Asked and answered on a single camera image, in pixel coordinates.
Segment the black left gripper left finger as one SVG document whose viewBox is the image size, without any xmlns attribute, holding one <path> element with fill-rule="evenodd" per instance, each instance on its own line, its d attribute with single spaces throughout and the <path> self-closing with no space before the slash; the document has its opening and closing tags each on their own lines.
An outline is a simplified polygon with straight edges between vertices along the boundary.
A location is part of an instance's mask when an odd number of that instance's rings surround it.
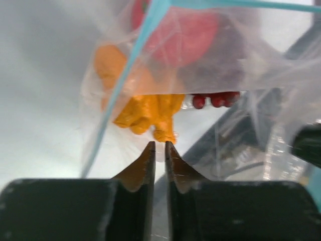
<svg viewBox="0 0 321 241">
<path fill-rule="evenodd" d="M 110 179 L 16 179 L 1 191 L 1 240 L 150 240 L 155 143 Z"/>
</svg>

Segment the orange fake food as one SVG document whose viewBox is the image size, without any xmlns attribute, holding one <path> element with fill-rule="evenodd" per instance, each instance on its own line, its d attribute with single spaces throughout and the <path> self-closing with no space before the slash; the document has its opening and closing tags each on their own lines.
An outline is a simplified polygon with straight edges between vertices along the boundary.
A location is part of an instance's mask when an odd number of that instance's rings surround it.
<svg viewBox="0 0 321 241">
<path fill-rule="evenodd" d="M 107 93 L 120 77 L 127 57 L 115 45 L 98 47 L 93 66 Z M 129 128 L 142 135 L 154 126 L 153 137 L 161 143 L 176 143 L 173 116 L 181 109 L 184 94 L 134 95 L 113 121 L 120 128 Z"/>
</svg>

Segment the clear zip top bag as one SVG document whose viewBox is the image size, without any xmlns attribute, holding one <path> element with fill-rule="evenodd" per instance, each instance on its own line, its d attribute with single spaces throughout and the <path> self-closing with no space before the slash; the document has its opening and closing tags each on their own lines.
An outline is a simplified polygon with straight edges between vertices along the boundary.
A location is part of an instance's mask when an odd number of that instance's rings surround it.
<svg viewBox="0 0 321 241">
<path fill-rule="evenodd" d="M 297 180 L 291 141 L 320 119 L 320 1 L 96 2 L 81 88 L 81 177 L 165 143 L 214 180 Z"/>
</svg>

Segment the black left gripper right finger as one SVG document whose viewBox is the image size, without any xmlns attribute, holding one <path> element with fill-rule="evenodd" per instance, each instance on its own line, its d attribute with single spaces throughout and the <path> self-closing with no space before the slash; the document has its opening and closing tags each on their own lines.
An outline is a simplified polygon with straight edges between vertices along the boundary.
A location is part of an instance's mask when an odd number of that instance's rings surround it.
<svg viewBox="0 0 321 241">
<path fill-rule="evenodd" d="M 170 240 L 320 240 L 320 213 L 292 181 L 211 181 L 165 145 Z"/>
</svg>

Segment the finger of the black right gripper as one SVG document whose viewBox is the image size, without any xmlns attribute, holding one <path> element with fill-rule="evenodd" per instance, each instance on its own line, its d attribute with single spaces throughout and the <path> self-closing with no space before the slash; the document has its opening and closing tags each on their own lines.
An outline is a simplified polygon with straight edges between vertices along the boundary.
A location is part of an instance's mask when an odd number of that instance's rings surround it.
<svg viewBox="0 0 321 241">
<path fill-rule="evenodd" d="M 292 141 L 290 153 L 320 168 L 320 124 L 301 128 Z"/>
</svg>

